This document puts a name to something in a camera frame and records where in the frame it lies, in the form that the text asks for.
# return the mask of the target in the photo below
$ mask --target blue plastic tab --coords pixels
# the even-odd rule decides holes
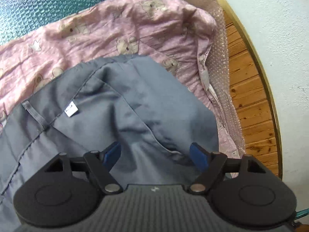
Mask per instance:
[[[121,146],[119,142],[114,142],[104,151],[103,166],[110,171],[121,156]]]
[[[205,171],[209,167],[208,156],[201,151],[201,148],[196,143],[192,143],[190,146],[190,158],[193,161],[194,165],[201,171]]]

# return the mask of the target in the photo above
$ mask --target metal rivet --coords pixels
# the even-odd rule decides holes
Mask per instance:
[[[203,192],[205,191],[206,187],[202,184],[193,184],[190,189],[193,191],[193,192],[196,192],[196,193],[199,193],[199,192]]]
[[[117,184],[108,184],[104,187],[106,192],[113,193],[120,190],[120,186]]]

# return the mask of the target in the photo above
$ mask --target teal strap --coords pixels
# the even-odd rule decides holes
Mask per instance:
[[[305,217],[305,216],[307,216],[307,215],[309,215],[309,208],[304,209],[304,210],[302,210],[302,211],[298,211],[298,212],[296,213],[296,217],[295,217],[294,220],[297,220],[297,219],[299,219],[299,218],[303,218],[303,217]]]

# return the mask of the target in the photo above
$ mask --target wooden floor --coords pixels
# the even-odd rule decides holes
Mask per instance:
[[[246,153],[278,175],[274,125],[262,81],[245,43],[224,13],[230,63],[230,94],[240,120]]]

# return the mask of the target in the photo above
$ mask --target bubble wrap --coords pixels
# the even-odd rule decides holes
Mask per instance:
[[[209,80],[221,103],[225,114],[225,128],[234,140],[239,155],[245,154],[244,138],[239,118],[229,93],[229,56],[223,10],[216,0],[186,0],[192,5],[207,11],[217,22],[217,30],[211,51],[206,59]]]
[[[40,26],[86,9],[103,0],[0,0],[0,44],[26,35]],[[225,113],[225,128],[239,154],[244,140],[239,119],[229,95],[228,45],[222,8],[216,0],[186,0],[210,13],[217,21],[214,43],[206,60],[210,83]]]

